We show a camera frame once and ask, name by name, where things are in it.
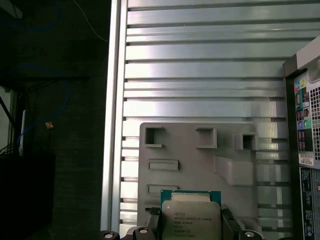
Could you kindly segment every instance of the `metal frame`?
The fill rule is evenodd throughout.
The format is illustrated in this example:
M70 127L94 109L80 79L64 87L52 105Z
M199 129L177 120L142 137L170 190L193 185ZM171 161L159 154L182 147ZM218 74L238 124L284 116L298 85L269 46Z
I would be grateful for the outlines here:
M100 230L119 231L121 133L127 31L127 0L113 0L109 38Z
M103 179L101 196L100 230L111 228L111 194L113 177L113 153L115 132L115 106L118 72L120 0L111 1L109 57L107 73L107 90L105 104Z
M289 163L291 173L291 197L292 197L292 230L296 239L304 239L302 222L302 203L300 188L300 173L298 159L298 140L296 119L289 116L296 116L294 79L308 70L308 65L320 59L320 36L298 51L283 64L283 81L285 84L288 141L289 141Z

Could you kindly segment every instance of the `metal screw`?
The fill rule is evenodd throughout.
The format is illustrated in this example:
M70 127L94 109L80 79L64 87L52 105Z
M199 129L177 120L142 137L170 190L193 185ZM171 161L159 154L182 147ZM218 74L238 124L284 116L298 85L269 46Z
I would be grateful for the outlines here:
M144 228L139 230L139 233L141 233L141 234L146 234L147 232L148 232L148 230L144 229Z
M248 237L248 238L254 238L255 237L255 234L251 231L246 231L245 232L245 235Z
M114 236L114 234L113 233L107 233L106 235L104 235L104 238L105 239L110 239L110 238L112 238Z

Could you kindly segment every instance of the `blue cable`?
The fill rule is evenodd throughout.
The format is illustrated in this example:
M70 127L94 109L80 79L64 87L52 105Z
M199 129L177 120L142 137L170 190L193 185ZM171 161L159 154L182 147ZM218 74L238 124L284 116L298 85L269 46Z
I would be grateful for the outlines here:
M52 73L56 76L60 76L59 73L53 71L53 70L50 70L48 68L44 68L44 67L40 67L40 66L36 66L36 65L32 65L32 64L25 64L25 65L21 65L21 66L18 66L16 68L14 68L16 70L19 70L19 69L36 69L36 70L41 70L41 71L45 71L45 72L49 72L49 73ZM57 115L59 115L67 106L68 104L68 101L69 101L69 98L70 98L70 87L69 87L69 84L66 82L66 81L62 81L63 84L65 85L65 88L66 88L66 97L65 97L65 101L64 101L64 104L62 105L62 107L59 108L59 110L57 110L56 112L54 112L53 114L51 114L50 116L48 117L45 117L39 121L36 121L35 123L31 124L30 126L26 127L24 129L24 131L21 133L21 135L17 138L17 145L20 146L20 140L21 140L21 137L27 133L28 131L30 131L31 129L35 128L36 126L40 125L40 124L45 124L46 122L50 121L52 118L56 117Z
M57 24L59 23L59 20L61 19L61 9L60 9L60 6L56 0L52 0L52 2L56 7L56 19L55 19L54 23L52 23L46 27L27 27L18 21L9 20L9 19L0 19L0 23L14 25L18 28L21 28L25 31L32 32L32 33L42 33L42 32L48 31L50 29L53 29L54 27L57 26Z

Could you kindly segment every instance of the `ribbed metal surface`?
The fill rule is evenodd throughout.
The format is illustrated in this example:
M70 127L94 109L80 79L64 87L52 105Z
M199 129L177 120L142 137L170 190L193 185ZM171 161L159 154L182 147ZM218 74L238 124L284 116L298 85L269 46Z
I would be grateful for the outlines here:
M259 223L290 234L282 63L320 34L316 2L121 1L112 230L136 223L141 123L252 123Z

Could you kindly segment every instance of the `gray plastic tray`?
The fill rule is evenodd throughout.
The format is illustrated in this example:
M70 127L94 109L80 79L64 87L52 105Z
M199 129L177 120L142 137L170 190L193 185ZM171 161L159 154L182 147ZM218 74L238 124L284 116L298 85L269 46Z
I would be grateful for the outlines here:
M256 129L247 123L143 123L138 226L146 223L148 208L160 206L161 190L182 189L221 191L222 204L259 230L253 152L258 149Z

